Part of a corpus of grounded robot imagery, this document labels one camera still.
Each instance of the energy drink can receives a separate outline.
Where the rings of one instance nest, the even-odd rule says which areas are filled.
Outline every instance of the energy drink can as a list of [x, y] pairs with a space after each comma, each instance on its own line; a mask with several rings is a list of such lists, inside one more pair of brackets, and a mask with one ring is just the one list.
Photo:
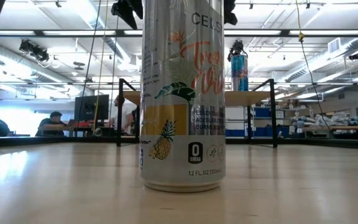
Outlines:
[[140, 151], [146, 186], [216, 188], [226, 175], [223, 0], [145, 1]]
[[248, 58], [245, 55], [234, 55], [231, 58], [232, 91], [248, 91]]

